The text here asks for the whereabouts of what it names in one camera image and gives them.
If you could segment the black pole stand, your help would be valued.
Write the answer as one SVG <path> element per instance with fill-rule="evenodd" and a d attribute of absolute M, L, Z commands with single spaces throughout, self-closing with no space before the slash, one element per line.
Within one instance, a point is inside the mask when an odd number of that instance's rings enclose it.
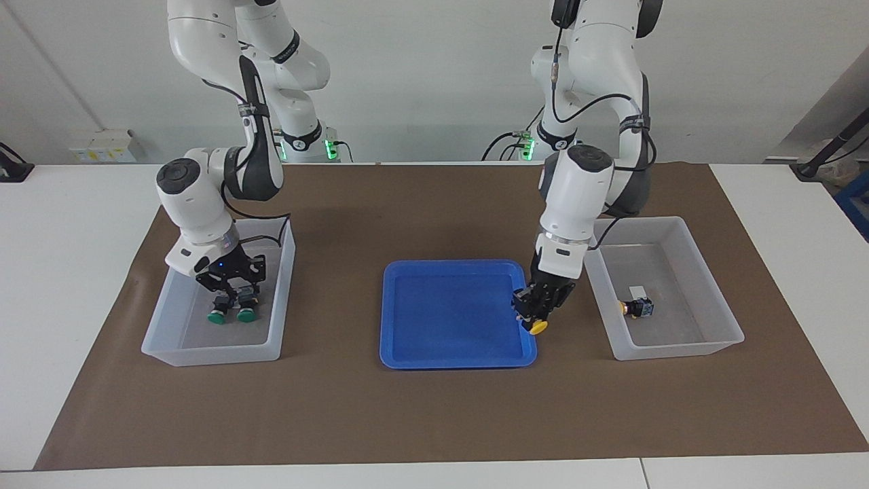
<path fill-rule="evenodd" d="M 835 153 L 842 149 L 851 141 L 857 134 L 869 125 L 869 106 L 866 106 L 859 115 L 856 115 L 849 124 L 845 125 L 844 129 L 832 137 L 832 140 L 826 143 L 807 163 L 797 163 L 791 166 L 792 172 L 798 180 L 803 182 L 814 181 L 817 176 L 817 171 L 827 164 L 836 163 L 842 158 L 848 157 L 856 151 L 859 151 L 863 145 L 869 142 L 869 135 L 866 135 L 856 146 L 846 151 L 840 157 L 834 157 Z"/>

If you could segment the blue plastic tray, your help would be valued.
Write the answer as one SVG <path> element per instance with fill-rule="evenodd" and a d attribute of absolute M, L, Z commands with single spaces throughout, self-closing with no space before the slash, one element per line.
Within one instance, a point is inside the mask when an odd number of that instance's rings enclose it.
<path fill-rule="evenodd" d="M 383 272 L 379 354 L 389 369 L 513 369 L 537 360 L 513 310 L 508 259 L 399 260 Z"/>

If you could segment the white wall socket strip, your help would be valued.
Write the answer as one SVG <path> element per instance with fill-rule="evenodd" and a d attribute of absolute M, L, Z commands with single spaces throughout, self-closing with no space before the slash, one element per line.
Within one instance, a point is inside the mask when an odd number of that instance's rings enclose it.
<path fill-rule="evenodd" d="M 78 133 L 69 142 L 68 151 L 81 164 L 137 164 L 144 161 L 144 151 L 127 129 Z"/>

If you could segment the translucent white plastic box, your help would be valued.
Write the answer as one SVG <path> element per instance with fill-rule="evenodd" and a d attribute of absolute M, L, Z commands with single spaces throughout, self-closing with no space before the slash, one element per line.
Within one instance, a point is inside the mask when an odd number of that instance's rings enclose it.
<path fill-rule="evenodd" d="M 598 219 L 591 245 L 585 276 L 615 359 L 703 356 L 745 339 L 680 217 Z M 648 318 L 622 315 L 634 285 L 654 302 Z"/>
<path fill-rule="evenodd" d="M 241 364 L 280 358 L 286 306 L 291 294 L 295 239 L 284 219 L 237 222 L 243 245 L 251 256 L 263 255 L 266 278 L 260 285 L 257 318 L 236 318 L 237 308 L 223 324 L 207 319 L 214 293 L 192 276 L 169 269 L 144 336 L 141 351 L 176 367 Z"/>

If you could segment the blue crate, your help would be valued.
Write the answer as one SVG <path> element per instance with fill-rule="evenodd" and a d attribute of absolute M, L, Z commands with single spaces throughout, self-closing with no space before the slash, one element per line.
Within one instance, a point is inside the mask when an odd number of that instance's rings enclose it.
<path fill-rule="evenodd" d="M 834 201 L 851 226 L 869 242 L 869 169 L 838 191 Z"/>

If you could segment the brown paper table mat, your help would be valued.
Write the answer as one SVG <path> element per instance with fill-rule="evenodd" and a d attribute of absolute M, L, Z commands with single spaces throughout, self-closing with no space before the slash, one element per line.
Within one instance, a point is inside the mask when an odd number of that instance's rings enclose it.
<path fill-rule="evenodd" d="M 537 166 L 289 165 L 260 213 L 292 213 L 280 358 L 174 367 L 141 352 L 178 233 L 163 211 L 37 470 L 869 451 L 711 170 L 657 164 L 648 215 L 686 220 L 745 340 L 618 361 L 585 278 L 521 369 L 409 372 L 379 356 L 385 267 L 527 264 Z"/>

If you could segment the black clamp base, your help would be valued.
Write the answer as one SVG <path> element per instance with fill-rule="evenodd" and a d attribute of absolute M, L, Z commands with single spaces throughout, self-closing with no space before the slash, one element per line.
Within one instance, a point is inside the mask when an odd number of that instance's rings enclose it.
<path fill-rule="evenodd" d="M 0 141 L 0 183 L 22 183 L 34 169 L 34 164 Z"/>

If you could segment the grey slanted panel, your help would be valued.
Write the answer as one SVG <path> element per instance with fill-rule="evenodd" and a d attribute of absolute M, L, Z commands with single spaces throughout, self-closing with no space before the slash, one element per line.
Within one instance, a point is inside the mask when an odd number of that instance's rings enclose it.
<path fill-rule="evenodd" d="M 869 48 L 814 103 L 764 159 L 765 164 L 792 164 L 811 159 L 869 108 Z"/>

